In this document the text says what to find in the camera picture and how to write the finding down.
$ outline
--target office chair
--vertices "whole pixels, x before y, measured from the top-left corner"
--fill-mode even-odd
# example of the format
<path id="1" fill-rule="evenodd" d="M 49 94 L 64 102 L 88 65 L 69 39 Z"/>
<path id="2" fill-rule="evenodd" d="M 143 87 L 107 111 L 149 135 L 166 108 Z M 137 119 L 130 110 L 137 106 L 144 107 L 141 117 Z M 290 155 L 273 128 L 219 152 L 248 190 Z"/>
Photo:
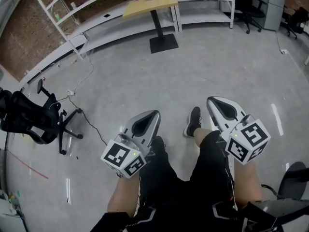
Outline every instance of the office chair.
<path id="1" fill-rule="evenodd" d="M 258 31 L 262 31 L 262 27 L 253 20 L 252 17 L 255 18 L 263 18 L 265 17 L 265 14 L 261 11 L 262 3 L 266 4 L 262 0 L 259 1 L 259 6 L 256 8 L 252 5 L 252 0 L 235 0 L 235 9 L 240 10 L 242 14 L 235 14 L 236 17 L 240 18 L 241 20 L 244 20 L 244 22 L 247 25 L 248 30 L 246 31 L 247 34 L 250 33 L 250 26 L 249 23 L 253 26 L 258 28 Z"/>
<path id="2" fill-rule="evenodd" d="M 48 93 L 43 87 L 43 80 L 38 82 L 38 94 L 43 92 L 47 101 L 43 107 L 31 102 L 22 92 L 16 91 L 13 94 L 7 90 L 0 90 L 0 129 L 7 132 L 23 133 L 29 135 L 33 141 L 40 145 L 50 144 L 59 135 L 59 153 L 66 155 L 62 149 L 63 133 L 82 139 L 81 134 L 75 135 L 66 129 L 67 124 L 81 109 L 76 109 L 63 121 L 66 111 L 59 115 L 61 104 L 57 102 L 54 94 Z M 35 133 L 32 128 L 37 127 L 44 131 L 42 136 Z"/>
<path id="3" fill-rule="evenodd" d="M 288 37 L 290 37 L 290 33 L 295 35 L 295 39 L 297 40 L 296 33 L 303 33 L 304 28 L 301 26 L 302 23 L 306 24 L 309 20 L 308 11 L 303 7 L 299 7 L 298 10 L 295 10 L 293 15 L 289 15 L 286 12 L 283 12 L 282 18 L 285 20 L 285 24 L 282 24 L 288 30 Z"/>

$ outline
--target black table leg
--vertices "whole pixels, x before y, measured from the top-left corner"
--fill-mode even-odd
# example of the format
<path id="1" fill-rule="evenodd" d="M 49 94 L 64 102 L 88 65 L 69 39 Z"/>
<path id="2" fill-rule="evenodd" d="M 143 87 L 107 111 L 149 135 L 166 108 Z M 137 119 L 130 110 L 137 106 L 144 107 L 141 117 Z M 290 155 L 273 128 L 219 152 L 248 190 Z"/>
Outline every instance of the black table leg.
<path id="1" fill-rule="evenodd" d="M 156 10 L 151 10 L 150 13 L 154 21 L 155 29 L 158 33 L 158 37 L 150 39 L 151 53 L 163 52 L 166 50 L 178 48 L 178 44 L 174 34 L 163 35 L 159 17 Z"/>

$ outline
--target cable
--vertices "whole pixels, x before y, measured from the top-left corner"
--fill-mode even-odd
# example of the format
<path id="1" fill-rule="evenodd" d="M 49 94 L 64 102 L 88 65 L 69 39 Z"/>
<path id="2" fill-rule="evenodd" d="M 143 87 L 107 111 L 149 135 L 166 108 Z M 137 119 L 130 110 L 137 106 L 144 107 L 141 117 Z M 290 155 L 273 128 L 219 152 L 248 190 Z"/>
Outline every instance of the cable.
<path id="1" fill-rule="evenodd" d="M 71 101 L 70 97 L 69 97 L 69 100 L 70 100 L 70 102 L 71 102 L 77 109 L 81 109 L 81 108 L 77 107 L 77 106 Z M 85 119 L 87 120 L 88 124 L 89 124 L 90 126 L 92 126 L 94 129 L 97 130 L 97 132 L 98 132 L 98 134 L 99 134 L 99 136 L 100 136 L 102 142 L 107 146 L 107 143 L 103 140 L 103 138 L 102 138 L 102 136 L 101 136 L 99 130 L 89 122 L 89 120 L 88 120 L 87 117 L 86 117 L 86 114 L 84 113 L 84 111 L 83 111 L 82 109 L 81 109 L 81 111 L 82 111 L 83 115 L 85 116 Z"/>
<path id="2" fill-rule="evenodd" d="M 234 200 L 235 210 L 238 210 L 238 207 L 237 207 L 237 205 L 236 205 L 236 201 L 235 201 L 235 193 L 234 193 L 234 187 L 233 187 L 232 178 L 231 178 L 231 176 L 228 174 L 228 171 L 226 170 L 226 168 L 225 168 L 225 171 L 226 171 L 226 174 L 227 174 L 227 176 L 229 177 L 230 182 L 231 182 L 232 191 L 233 191 L 233 200 Z"/>
<path id="3" fill-rule="evenodd" d="M 280 44 L 279 44 L 278 35 L 277 35 L 277 32 L 276 32 L 276 31 L 275 31 L 275 33 L 276 33 L 276 37 L 277 37 L 277 43 L 278 43 L 279 51 L 280 51 L 280 53 L 281 53 L 281 48 L 280 48 Z"/>
<path id="4" fill-rule="evenodd" d="M 283 199 L 283 197 L 280 196 L 280 195 L 274 190 L 274 188 L 272 188 L 271 186 L 265 185 L 265 184 L 262 184 L 261 186 L 262 186 L 263 188 L 267 188 L 267 189 L 271 190 L 271 192 L 277 197 L 277 199 Z"/>
<path id="5" fill-rule="evenodd" d="M 88 58 L 88 56 L 87 56 L 87 53 L 86 53 L 86 58 L 88 59 L 89 64 L 92 66 L 92 71 L 88 74 L 88 76 L 86 76 L 86 78 L 85 78 L 84 80 L 86 80 L 86 79 L 91 75 L 91 73 L 93 72 L 93 70 L 95 69 L 95 67 L 93 66 L 93 64 L 90 62 L 90 60 L 89 60 L 89 58 Z M 78 86 L 79 86 L 80 84 L 82 84 L 82 82 L 83 82 L 84 80 L 82 80 L 82 81 L 76 86 L 76 88 L 73 90 L 74 93 L 75 93 L 76 89 L 78 88 Z"/>
<path id="6" fill-rule="evenodd" d="M 62 101 L 62 100 L 66 100 L 67 98 L 68 98 L 68 95 L 65 98 L 62 98 L 62 99 L 57 100 L 57 101 L 59 102 L 59 101 Z"/>
<path id="7" fill-rule="evenodd" d="M 67 96 L 66 98 L 63 98 L 63 99 L 57 100 L 57 102 L 55 102 L 55 103 L 51 104 L 51 105 L 50 105 L 50 107 L 49 107 L 48 109 L 50 109 L 50 108 L 52 107 L 52 105 L 54 105 L 54 104 L 61 103 L 61 102 L 65 102 L 65 101 L 67 100 L 67 98 L 68 98 L 68 96 Z"/>

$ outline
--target chair base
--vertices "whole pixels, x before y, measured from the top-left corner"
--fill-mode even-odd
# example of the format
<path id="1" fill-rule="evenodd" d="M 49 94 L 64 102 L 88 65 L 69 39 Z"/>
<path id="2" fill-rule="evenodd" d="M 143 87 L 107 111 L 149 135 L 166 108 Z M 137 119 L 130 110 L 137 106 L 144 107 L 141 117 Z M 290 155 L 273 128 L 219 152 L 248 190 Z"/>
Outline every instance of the chair base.
<path id="1" fill-rule="evenodd" d="M 235 15 L 235 16 L 237 16 L 239 18 L 238 21 L 244 21 L 245 24 L 247 25 L 247 29 L 248 29 L 246 31 L 247 34 L 250 34 L 250 31 L 251 31 L 249 24 L 257 27 L 258 28 L 257 31 L 259 33 L 262 31 L 262 27 L 250 15 L 242 13 L 242 14 L 238 14 L 238 15 Z"/>
<path id="2" fill-rule="evenodd" d="M 67 152 L 66 150 L 62 149 L 62 139 L 63 139 L 63 133 L 66 132 L 67 134 L 77 138 L 77 139 L 83 139 L 83 135 L 81 134 L 74 134 L 73 132 L 69 131 L 66 129 L 67 124 L 73 119 L 76 113 L 81 114 L 83 111 L 81 109 L 76 109 L 73 113 L 70 114 L 69 117 L 66 118 L 65 121 L 63 121 L 62 116 L 66 116 L 67 113 L 66 111 L 63 110 L 63 112 L 60 113 L 60 118 L 59 118 L 59 153 L 62 155 L 66 155 Z"/>

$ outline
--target gray floor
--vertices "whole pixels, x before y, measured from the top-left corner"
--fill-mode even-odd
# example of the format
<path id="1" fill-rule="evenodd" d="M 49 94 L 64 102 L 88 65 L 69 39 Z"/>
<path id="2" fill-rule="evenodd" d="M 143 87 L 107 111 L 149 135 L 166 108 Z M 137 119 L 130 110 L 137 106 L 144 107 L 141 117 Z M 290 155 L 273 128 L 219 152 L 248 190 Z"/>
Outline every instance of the gray floor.
<path id="1" fill-rule="evenodd" d="M 104 47 L 89 59 L 94 72 L 76 90 L 72 101 L 108 141 L 115 138 L 128 119 L 138 113 L 157 109 L 162 116 L 158 134 L 167 145 L 171 165 L 179 178 L 188 180 L 198 157 L 198 148 L 183 137 L 187 115 L 194 106 L 202 109 L 202 123 L 210 128 L 206 109 L 208 96 L 223 96 L 241 104 L 244 110 L 262 120 L 272 140 L 257 161 L 261 182 L 279 188 L 286 163 L 303 161 L 309 166 L 309 83 L 300 68 L 309 42 L 297 42 L 272 31 L 250 35 L 243 26 L 229 29 L 224 24 L 187 27 L 177 36 L 179 48 L 150 54 L 149 38 L 154 32 L 121 40 Z M 45 87 L 60 99 L 73 90 L 91 71 L 91 66 L 76 56 L 45 73 Z M 36 84 L 26 90 L 30 99 L 43 104 L 46 97 L 35 93 Z M 275 104 L 284 135 L 280 136 L 271 108 Z M 68 112 L 69 101 L 62 103 Z M 58 140 L 37 145 L 28 137 L 16 134 L 9 149 L 26 164 L 47 176 L 30 171 L 8 156 L 8 187 L 20 192 L 20 203 L 31 232 L 90 231 L 106 211 L 117 176 L 101 160 L 104 144 L 82 115 L 77 115 L 71 129 L 84 139 L 72 139 L 67 156 L 58 153 Z M 67 203 L 66 179 L 70 179 Z M 265 191 L 268 198 L 273 197 Z M 305 198 L 309 198 L 307 189 Z M 308 218 L 290 224 L 287 231 L 304 231 Z"/>

